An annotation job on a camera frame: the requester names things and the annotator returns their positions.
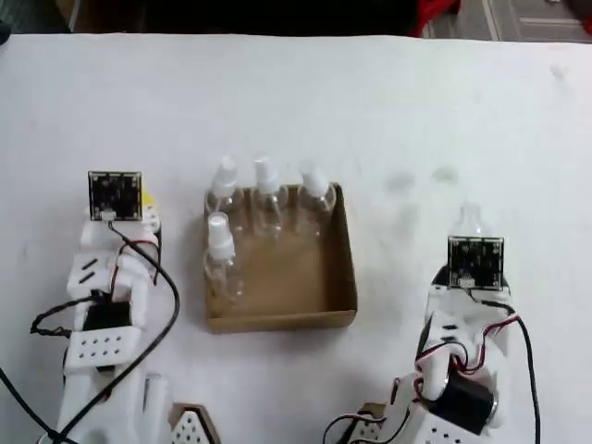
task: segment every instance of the white tabletop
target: white tabletop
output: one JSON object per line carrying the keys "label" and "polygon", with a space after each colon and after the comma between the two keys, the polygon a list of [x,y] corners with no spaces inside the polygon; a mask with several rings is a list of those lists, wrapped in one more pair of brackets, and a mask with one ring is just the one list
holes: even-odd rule
{"label": "white tabletop", "polygon": [[[466,197],[505,236],[534,342],[543,442],[585,442],[592,285],[592,46],[403,38],[13,36],[0,47],[0,363],[42,417],[61,400],[61,339],[32,337],[66,300],[86,171],[144,173],[164,220],[179,321],[150,359],[225,444],[320,442],[326,423],[413,369],[427,285]],[[203,194],[222,154],[243,184],[273,155],[316,159],[345,189],[359,313],[334,331],[204,328]],[[151,317],[162,324],[164,283]],[[71,316],[50,321],[66,326]],[[509,440],[533,442],[515,330]],[[41,432],[0,388],[0,441]]]}

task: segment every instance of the cardboard tray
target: cardboard tray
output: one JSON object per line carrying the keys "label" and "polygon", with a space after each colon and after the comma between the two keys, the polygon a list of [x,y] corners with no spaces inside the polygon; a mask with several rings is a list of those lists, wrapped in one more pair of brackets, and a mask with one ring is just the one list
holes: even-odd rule
{"label": "cardboard tray", "polygon": [[[212,332],[345,327],[352,323],[358,297],[343,191],[339,185],[335,187],[337,202],[329,229],[320,240],[295,233],[298,186],[289,186],[292,222],[279,240],[255,236],[252,229],[237,239],[245,292],[232,303],[216,297],[205,280],[206,324]],[[252,227],[251,189],[244,191]]]}

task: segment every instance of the clear plastic bottle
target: clear plastic bottle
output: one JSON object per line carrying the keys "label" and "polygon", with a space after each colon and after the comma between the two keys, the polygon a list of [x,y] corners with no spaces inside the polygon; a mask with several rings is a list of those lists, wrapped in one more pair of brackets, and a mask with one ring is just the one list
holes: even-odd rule
{"label": "clear plastic bottle", "polygon": [[224,213],[213,213],[207,219],[208,248],[203,259],[205,274],[216,297],[237,301],[244,292],[241,266],[234,240]]}
{"label": "clear plastic bottle", "polygon": [[321,236],[335,208],[335,187],[311,162],[301,165],[302,185],[298,188],[296,231],[303,236]]}
{"label": "clear plastic bottle", "polygon": [[491,228],[481,220],[481,208],[476,203],[465,202],[459,218],[450,231],[456,237],[491,237]]}
{"label": "clear plastic bottle", "polygon": [[279,183],[269,157],[255,160],[257,186],[251,193],[255,234],[277,238],[288,222],[288,189]]}
{"label": "clear plastic bottle", "polygon": [[207,193],[205,207],[207,214],[216,212],[228,216],[230,230],[240,236],[248,227],[244,193],[237,187],[237,166],[231,157],[224,156]]}

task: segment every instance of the cable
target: cable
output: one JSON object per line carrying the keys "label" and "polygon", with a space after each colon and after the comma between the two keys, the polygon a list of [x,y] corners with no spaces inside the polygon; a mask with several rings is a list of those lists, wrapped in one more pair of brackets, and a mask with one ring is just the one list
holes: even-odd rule
{"label": "cable", "polygon": [[516,319],[522,334],[524,336],[524,344],[526,345],[526,360],[528,361],[528,375],[530,376],[530,393],[533,398],[533,409],[535,411],[535,444],[540,444],[540,410],[538,407],[537,396],[537,379],[535,377],[535,360],[533,359],[533,345],[530,342],[530,336],[526,329],[526,324],[521,317]]}
{"label": "cable", "polygon": [[129,246],[134,252],[139,254],[143,257],[150,265],[152,265],[160,275],[162,275],[163,279],[169,285],[171,290],[173,291],[173,300],[175,303],[175,307],[173,309],[173,314],[171,315],[170,320],[160,332],[160,334],[146,347],[146,349],[138,356],[125,370],[123,370],[118,376],[116,376],[109,384],[107,384],[94,398],[92,398],[80,411],[66,424],[63,430],[59,433],[57,438],[54,438],[54,444],[59,444],[61,442],[67,442],[66,437],[68,433],[72,431],[72,429],[80,422],[80,420],[96,405],[98,404],[106,395],[111,393],[117,385],[127,376],[129,375],[134,368],[142,363],[144,359],[160,344],[160,342],[165,338],[168,334],[170,329],[175,324],[177,317],[179,316],[180,311],[180,297],[179,291],[177,290],[177,286],[175,282],[170,277],[170,275],[149,255],[147,254],[142,248],[138,247],[136,244],[133,243],[133,240],[130,240],[126,235],[119,232],[116,228],[113,227],[113,223],[109,222],[108,224],[109,229],[116,233],[125,243]]}
{"label": "cable", "polygon": [[328,435],[331,427],[334,426],[339,421],[343,421],[344,419],[357,419],[358,421],[365,421],[366,423],[371,423],[371,424],[381,424],[387,420],[387,418],[384,416],[382,418],[369,418],[368,416],[364,416],[364,415],[358,414],[358,413],[341,414],[340,416],[335,418],[333,421],[331,421],[329,423],[329,425],[327,426],[327,428],[325,429],[325,433],[323,433],[323,444],[327,444],[327,435]]}
{"label": "cable", "polygon": [[407,408],[407,412],[405,412],[405,417],[403,418],[401,425],[399,425],[399,428],[397,430],[395,430],[395,433],[393,433],[392,436],[388,439],[385,439],[382,441],[374,441],[372,439],[357,438],[357,439],[354,439],[353,441],[350,441],[350,444],[358,444],[358,443],[362,443],[362,442],[366,443],[366,444],[389,444],[403,430],[403,428],[407,424],[407,421],[409,420],[410,415],[411,415],[411,412],[409,411],[409,408]]}
{"label": "cable", "polygon": [[68,330],[67,328],[63,328],[63,327],[56,327],[53,330],[48,330],[46,328],[39,328],[39,324],[41,324],[41,322],[51,316],[51,315],[55,315],[56,313],[62,312],[64,310],[66,310],[69,307],[73,307],[75,305],[78,305],[79,303],[82,302],[98,302],[101,301],[104,298],[102,293],[96,293],[94,292],[93,294],[91,294],[91,296],[87,296],[86,298],[80,298],[77,299],[75,301],[68,301],[65,303],[62,303],[61,305],[58,305],[54,308],[50,308],[49,310],[47,310],[45,313],[39,314],[37,317],[35,317],[35,319],[33,320],[32,324],[31,324],[31,334],[38,334],[41,336],[62,336],[64,338],[69,338],[70,335],[72,334],[72,330]]}
{"label": "cable", "polygon": [[[2,369],[2,367],[0,367],[0,380],[2,380],[2,382],[4,383],[4,385],[6,386],[8,391],[10,392],[10,394],[18,402],[18,405],[20,405],[20,407],[22,407],[22,409],[25,411],[25,413],[28,416],[30,416],[31,419],[33,421],[35,421],[35,423],[37,423],[37,425],[40,428],[42,428],[45,431],[45,433],[47,434],[48,437],[59,436],[59,434],[52,427],[47,425],[47,423],[43,419],[41,419],[41,417],[36,412],[33,411],[33,409],[22,398],[22,396],[20,396],[19,391],[15,388],[15,386],[12,385],[12,382],[10,382],[10,379],[8,379],[8,376],[6,375],[6,373],[4,373],[4,370]],[[66,442],[67,444],[78,444],[76,441],[73,441],[72,439],[69,439],[69,438],[65,438],[65,439],[63,439],[63,441]]]}

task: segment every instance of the white spray cap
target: white spray cap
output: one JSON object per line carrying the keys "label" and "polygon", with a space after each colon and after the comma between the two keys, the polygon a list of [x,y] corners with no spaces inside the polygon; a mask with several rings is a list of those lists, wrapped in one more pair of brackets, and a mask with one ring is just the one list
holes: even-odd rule
{"label": "white spray cap", "polygon": [[266,155],[255,159],[255,177],[257,189],[263,194],[270,194],[279,190],[278,172]]}
{"label": "white spray cap", "polygon": [[304,188],[314,197],[323,197],[329,189],[329,181],[323,172],[311,161],[304,161],[300,165]]}
{"label": "white spray cap", "polygon": [[228,216],[224,213],[212,213],[207,218],[208,253],[213,259],[222,261],[234,256],[234,240],[230,233]]}
{"label": "white spray cap", "polygon": [[212,180],[212,192],[219,198],[230,197],[237,188],[237,165],[232,157],[222,157],[220,166]]}

